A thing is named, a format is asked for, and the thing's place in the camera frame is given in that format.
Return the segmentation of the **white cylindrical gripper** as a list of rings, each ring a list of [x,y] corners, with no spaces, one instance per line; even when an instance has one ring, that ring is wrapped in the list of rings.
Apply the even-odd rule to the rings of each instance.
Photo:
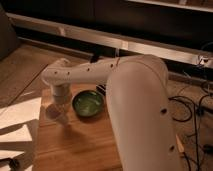
[[[62,105],[71,101],[72,95],[68,84],[51,87],[52,99],[55,104]]]

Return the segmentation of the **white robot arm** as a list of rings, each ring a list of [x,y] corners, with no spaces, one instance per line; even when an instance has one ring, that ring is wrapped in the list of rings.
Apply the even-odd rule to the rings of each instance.
[[[72,67],[59,59],[42,72],[54,101],[70,99],[70,86],[103,84],[124,171],[181,171],[169,113],[168,69],[153,55],[99,60]]]

